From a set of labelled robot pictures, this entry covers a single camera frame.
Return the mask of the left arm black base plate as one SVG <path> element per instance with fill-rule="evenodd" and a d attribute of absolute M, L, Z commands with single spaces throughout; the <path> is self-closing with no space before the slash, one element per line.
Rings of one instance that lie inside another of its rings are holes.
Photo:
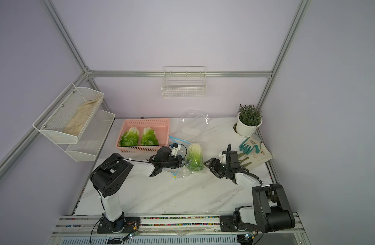
<path fill-rule="evenodd" d="M 105 216 L 100 218 L 100 223 L 97 228 L 98 234 L 128 234 L 133 233 L 139 229 L 141 218 L 138 216 L 133 217 L 120 217 L 114 222 L 109 221 Z"/>

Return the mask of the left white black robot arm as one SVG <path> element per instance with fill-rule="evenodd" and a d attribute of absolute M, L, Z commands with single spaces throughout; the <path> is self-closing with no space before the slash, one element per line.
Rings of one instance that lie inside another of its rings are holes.
<path fill-rule="evenodd" d="M 118 153 L 111 154 L 90 174 L 90 181 L 98 192 L 104 210 L 103 219 L 110 224 L 124 223 L 118 191 L 130 175 L 155 177 L 163 169 L 182 167 L 183 157 L 169 147 L 161 147 L 147 160 L 125 158 Z"/>

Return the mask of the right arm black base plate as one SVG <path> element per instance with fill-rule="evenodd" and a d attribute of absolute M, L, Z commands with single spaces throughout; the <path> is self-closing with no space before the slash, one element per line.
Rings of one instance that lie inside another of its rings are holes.
<path fill-rule="evenodd" d="M 258 228 L 254 224 L 244 223 L 238 218 L 234 218 L 233 215 L 221 215 L 219 216 L 220 229 L 222 232 L 251 232 L 258 231 Z"/>

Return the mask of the clear zip-top bag blue seal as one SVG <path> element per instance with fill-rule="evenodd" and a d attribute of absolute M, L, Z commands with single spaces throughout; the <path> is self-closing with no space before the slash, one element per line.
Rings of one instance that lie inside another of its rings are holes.
<path fill-rule="evenodd" d="M 172 136 L 187 142 L 200 141 L 210 123 L 209 115 L 202 110 L 186 109 Z"/>

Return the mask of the bagged chinese cabbage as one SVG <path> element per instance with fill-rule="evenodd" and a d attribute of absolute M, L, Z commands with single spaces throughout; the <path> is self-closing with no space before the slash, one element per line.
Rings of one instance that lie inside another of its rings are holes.
<path fill-rule="evenodd" d="M 156 137 L 156 132 L 153 128 L 145 127 L 143 129 L 141 145 L 142 146 L 158 146 L 159 145 L 158 139 Z"/>

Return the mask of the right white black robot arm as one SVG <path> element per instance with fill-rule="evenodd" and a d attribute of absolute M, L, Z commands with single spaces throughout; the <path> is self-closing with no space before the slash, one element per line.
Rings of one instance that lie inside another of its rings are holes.
<path fill-rule="evenodd" d="M 241 166 L 237 151 L 222 152 L 221 158 L 203 163 L 217 178 L 226 178 L 243 187 L 252 197 L 252 205 L 235 208 L 232 215 L 220 216 L 221 231 L 256 231 L 262 233 L 292 229 L 296 221 L 281 184 L 264 185 L 263 181 Z"/>

